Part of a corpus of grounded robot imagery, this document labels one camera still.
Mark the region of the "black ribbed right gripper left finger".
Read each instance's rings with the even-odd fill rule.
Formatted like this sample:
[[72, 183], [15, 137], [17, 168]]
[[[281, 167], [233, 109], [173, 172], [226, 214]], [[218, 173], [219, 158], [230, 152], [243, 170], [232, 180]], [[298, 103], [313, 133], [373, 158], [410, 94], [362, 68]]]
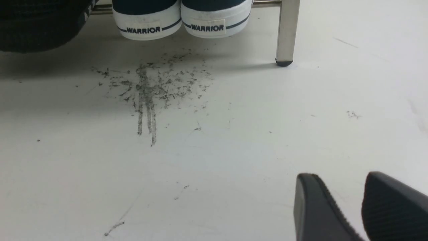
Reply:
[[316, 174], [296, 178], [294, 224], [297, 241], [362, 241], [323, 180]]

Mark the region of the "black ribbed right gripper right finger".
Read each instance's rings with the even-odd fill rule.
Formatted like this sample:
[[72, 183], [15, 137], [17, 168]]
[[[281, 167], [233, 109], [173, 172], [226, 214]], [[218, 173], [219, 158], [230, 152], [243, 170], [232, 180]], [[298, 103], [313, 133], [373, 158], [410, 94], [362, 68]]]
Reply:
[[362, 221], [371, 241], [426, 241], [428, 197], [380, 171], [366, 177]]

